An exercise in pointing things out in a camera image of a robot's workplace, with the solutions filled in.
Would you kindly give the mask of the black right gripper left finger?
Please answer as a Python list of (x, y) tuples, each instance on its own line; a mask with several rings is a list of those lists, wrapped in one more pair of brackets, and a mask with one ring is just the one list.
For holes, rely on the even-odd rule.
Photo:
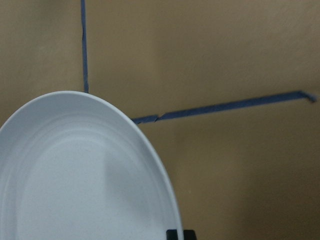
[(166, 231), (166, 240), (178, 240), (178, 232), (176, 229), (168, 229)]

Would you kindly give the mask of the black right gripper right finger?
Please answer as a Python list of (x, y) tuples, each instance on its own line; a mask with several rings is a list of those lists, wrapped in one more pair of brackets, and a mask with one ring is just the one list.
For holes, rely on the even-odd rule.
[(196, 232), (193, 229), (184, 229), (183, 230), (183, 239), (184, 240), (197, 240)]

